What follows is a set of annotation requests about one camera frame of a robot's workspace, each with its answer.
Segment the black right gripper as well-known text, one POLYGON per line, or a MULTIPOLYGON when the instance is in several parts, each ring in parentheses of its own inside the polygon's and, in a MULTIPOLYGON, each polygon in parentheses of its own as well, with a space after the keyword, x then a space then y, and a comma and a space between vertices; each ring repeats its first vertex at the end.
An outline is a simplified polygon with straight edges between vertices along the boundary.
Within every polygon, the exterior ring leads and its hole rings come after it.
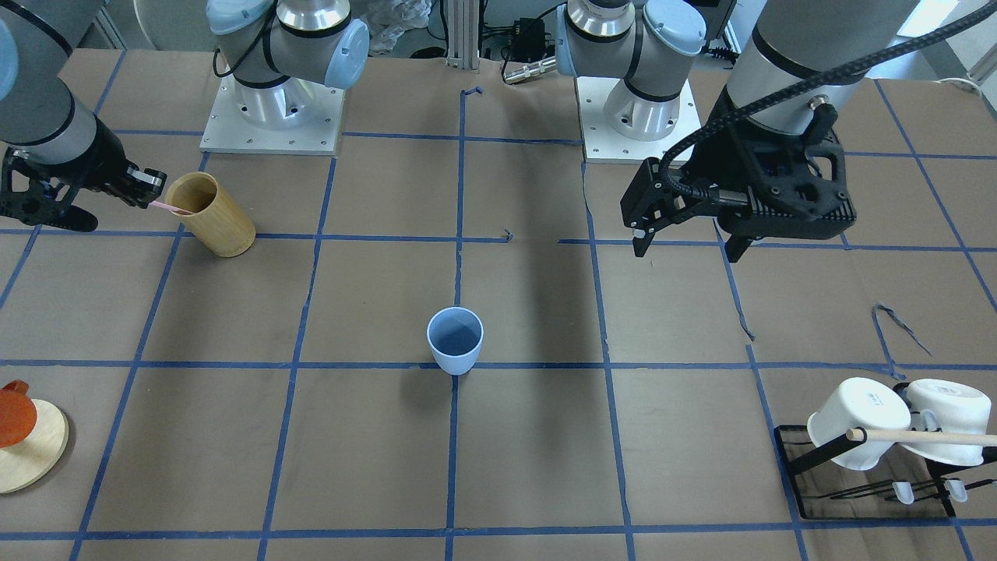
POLYGON ((138 167, 125 157, 120 139, 99 119, 85 150, 68 162, 44 164, 27 150, 7 148, 2 160, 3 217, 26 226, 50 226, 90 233, 97 217, 75 206, 80 189, 117 196, 147 209, 163 194, 167 175, 138 167))

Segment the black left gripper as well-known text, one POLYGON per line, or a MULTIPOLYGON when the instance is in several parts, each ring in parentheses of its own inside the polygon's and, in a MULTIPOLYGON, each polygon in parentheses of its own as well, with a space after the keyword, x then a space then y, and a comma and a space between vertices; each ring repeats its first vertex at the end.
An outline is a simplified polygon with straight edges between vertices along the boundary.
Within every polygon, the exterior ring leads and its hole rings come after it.
POLYGON ((827 103, 804 111, 801 135, 771 132, 744 118, 698 143, 686 177, 745 196, 743 205, 722 210, 716 189, 687 185, 658 157, 645 159, 620 201, 623 224, 635 231, 634 255, 643 258, 659 231, 698 216, 719 214, 719 226, 731 234, 729 263, 757 238, 830 239, 854 226, 836 120, 837 108, 827 103))

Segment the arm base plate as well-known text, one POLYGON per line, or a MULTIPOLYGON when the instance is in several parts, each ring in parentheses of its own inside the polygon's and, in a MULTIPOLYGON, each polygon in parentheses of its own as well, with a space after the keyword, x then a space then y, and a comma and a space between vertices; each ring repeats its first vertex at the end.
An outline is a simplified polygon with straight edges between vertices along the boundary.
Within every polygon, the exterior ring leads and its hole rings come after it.
POLYGON ((338 153, 346 91, 290 78, 253 89, 221 80, 199 148, 207 153, 338 153))
POLYGON ((578 115, 588 163, 640 163, 661 157, 701 127, 689 82, 665 102, 636 96, 623 79, 578 77, 578 115))

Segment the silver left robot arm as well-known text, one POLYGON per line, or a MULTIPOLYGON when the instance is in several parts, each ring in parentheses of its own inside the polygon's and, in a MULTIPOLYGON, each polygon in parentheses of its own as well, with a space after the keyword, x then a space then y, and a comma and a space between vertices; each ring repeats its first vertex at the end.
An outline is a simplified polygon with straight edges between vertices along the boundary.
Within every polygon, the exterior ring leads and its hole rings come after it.
MULTIPOLYGON (((655 235, 691 217, 715 217, 737 262, 763 238, 831 239, 854 226, 844 150, 833 126, 863 70, 737 118, 763 96, 885 48, 914 1, 768 1, 680 169, 648 157, 620 202, 635 256, 655 235)), ((639 121, 676 109, 707 25, 685 1, 569 1, 558 8, 556 60, 567 76, 619 79, 608 117, 631 138, 639 121)))

